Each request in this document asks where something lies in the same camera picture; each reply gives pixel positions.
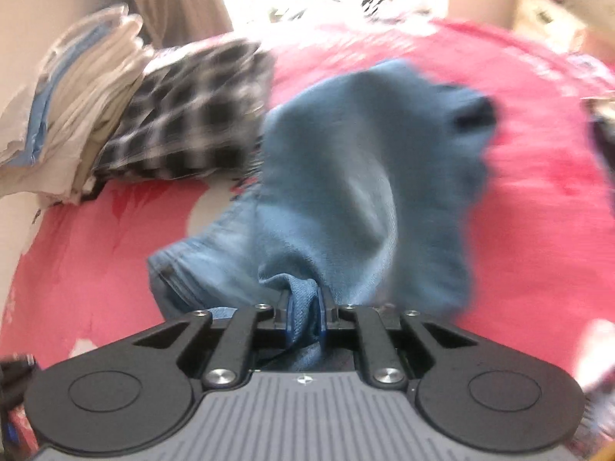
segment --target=blue fabric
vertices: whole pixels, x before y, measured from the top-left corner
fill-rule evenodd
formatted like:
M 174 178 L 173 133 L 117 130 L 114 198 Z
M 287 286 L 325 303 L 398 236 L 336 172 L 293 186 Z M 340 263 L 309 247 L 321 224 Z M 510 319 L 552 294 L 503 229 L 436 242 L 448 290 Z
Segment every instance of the blue fabric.
M 7 162 L 8 166 L 32 166 L 38 161 L 47 137 L 47 114 L 55 87 L 82 53 L 100 41 L 108 32 L 109 27 L 106 24 L 100 24 L 86 33 L 77 43 L 64 51 L 50 77 L 47 80 L 39 80 L 30 109 L 25 147 Z
M 470 295 L 462 228 L 494 128 L 487 98 L 405 61 L 311 87 L 268 114 L 260 182 L 149 259 L 163 315 L 275 303 L 290 289 L 292 340 L 305 346 L 319 286 L 337 303 L 456 314 Z

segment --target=red bedsheet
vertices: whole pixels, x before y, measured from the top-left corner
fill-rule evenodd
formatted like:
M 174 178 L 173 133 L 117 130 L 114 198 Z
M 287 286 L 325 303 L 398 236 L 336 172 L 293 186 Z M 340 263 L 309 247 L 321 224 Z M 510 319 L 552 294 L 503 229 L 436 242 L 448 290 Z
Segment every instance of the red bedsheet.
M 492 96 L 491 179 L 468 226 L 474 301 L 458 323 L 571 371 L 585 325 L 615 320 L 615 221 L 579 101 L 605 85 L 507 32 L 436 28 L 413 36 L 384 26 L 274 26 L 265 40 L 278 57 L 272 104 L 393 57 Z M 161 322 L 145 259 L 186 235 L 206 190 L 198 181 L 111 182 L 94 202 L 48 209 L 15 274 L 0 355 L 34 353 L 48 366 L 80 344 Z

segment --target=screw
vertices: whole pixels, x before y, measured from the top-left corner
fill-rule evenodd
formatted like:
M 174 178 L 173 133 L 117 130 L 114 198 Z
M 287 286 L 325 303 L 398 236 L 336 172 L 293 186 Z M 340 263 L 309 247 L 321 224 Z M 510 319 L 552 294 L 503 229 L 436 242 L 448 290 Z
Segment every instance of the screw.
M 376 379 L 376 381 L 380 381 L 380 383 L 399 383 L 399 381 L 404 379 L 404 373 L 396 368 L 383 368 L 378 369 L 374 373 L 374 378 Z
M 228 385 L 236 380 L 237 374 L 231 369 L 213 369 L 207 373 L 205 378 L 213 385 Z

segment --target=gray ribbed plate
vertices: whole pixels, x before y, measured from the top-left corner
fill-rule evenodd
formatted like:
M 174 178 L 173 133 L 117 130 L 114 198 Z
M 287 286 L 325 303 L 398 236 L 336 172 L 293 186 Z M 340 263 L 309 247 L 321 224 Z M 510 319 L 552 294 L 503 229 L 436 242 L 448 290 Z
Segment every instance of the gray ribbed plate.
M 45 448 L 37 461 L 76 461 Z M 503 456 L 457 444 L 425 423 L 404 394 L 355 372 L 254 373 L 234 391 L 210 393 L 173 436 L 116 461 L 574 461 L 564 447 Z

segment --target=plaid shirt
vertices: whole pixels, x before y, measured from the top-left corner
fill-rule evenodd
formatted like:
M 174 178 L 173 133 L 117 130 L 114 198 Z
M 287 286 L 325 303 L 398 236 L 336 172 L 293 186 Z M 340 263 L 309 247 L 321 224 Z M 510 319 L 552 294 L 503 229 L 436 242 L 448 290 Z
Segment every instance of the plaid shirt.
M 258 47 L 234 40 L 149 73 L 100 152 L 94 176 L 169 180 L 242 168 L 273 78 L 273 57 Z

